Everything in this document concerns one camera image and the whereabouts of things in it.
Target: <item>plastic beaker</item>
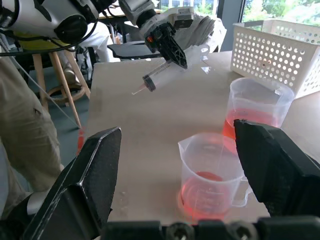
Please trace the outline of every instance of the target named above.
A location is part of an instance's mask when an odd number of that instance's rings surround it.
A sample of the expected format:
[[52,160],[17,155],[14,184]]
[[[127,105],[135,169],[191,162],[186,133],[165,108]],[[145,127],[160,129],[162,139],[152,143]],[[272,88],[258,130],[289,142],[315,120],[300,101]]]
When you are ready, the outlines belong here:
[[230,85],[223,135],[236,139],[236,119],[280,128],[294,99],[294,92],[280,82],[257,82],[245,77],[233,81]]
[[193,220],[223,219],[230,207],[244,207],[252,189],[236,204],[234,197],[244,177],[239,157],[224,143],[229,137],[201,133],[178,143],[182,165],[178,207]]

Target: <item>khaki pants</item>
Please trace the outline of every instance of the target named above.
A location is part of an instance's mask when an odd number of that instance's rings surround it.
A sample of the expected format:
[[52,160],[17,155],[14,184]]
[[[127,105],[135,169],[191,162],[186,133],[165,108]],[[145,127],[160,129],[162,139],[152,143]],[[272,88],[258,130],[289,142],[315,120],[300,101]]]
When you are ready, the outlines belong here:
[[[35,192],[51,188],[63,169],[57,131],[8,57],[0,58],[0,138],[9,164]],[[10,168],[8,188],[2,217],[28,195]]]

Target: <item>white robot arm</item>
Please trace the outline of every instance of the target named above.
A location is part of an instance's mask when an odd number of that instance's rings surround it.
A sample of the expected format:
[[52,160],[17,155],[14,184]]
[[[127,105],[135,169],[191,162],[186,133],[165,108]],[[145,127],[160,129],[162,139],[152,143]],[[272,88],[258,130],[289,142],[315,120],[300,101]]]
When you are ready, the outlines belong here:
[[[2,0],[0,28],[32,35],[59,39],[75,44],[85,36],[89,23],[98,20],[116,0]],[[151,0],[119,0],[127,18],[141,29],[152,52],[159,51],[187,68],[186,56],[174,40],[177,28],[188,28],[193,8],[174,8],[156,15]]]

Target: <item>red liquid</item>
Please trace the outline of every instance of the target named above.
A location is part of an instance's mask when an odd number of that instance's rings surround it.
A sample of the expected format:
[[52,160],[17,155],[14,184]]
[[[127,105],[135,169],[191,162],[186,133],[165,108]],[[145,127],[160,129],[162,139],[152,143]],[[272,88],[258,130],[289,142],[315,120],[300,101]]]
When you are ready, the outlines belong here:
[[[211,172],[199,171],[197,175],[216,182],[223,179]],[[191,177],[181,189],[178,205],[194,220],[222,220],[230,207],[229,191],[224,184],[213,184],[197,177]]]
[[225,118],[222,134],[226,137],[236,139],[234,120],[244,119],[260,124],[268,124],[277,127],[277,120],[268,113],[246,108],[238,108],[229,112]]

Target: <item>beige table surface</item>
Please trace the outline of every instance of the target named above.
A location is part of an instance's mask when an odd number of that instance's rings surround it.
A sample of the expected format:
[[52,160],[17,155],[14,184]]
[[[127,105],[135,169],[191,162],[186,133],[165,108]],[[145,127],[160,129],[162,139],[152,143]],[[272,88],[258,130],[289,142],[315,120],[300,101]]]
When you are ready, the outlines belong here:
[[[86,135],[122,129],[111,221],[188,221],[176,204],[182,167],[177,143],[201,132],[221,133],[230,83],[241,77],[230,71],[230,59],[231,52],[212,53],[181,79],[134,96],[131,92],[158,59],[95,65]],[[209,74],[201,68],[207,66]],[[283,123],[285,132],[313,157],[320,156],[319,120],[320,93],[315,93],[294,101]],[[264,216],[265,206],[250,195],[248,205],[232,208],[225,221]]]

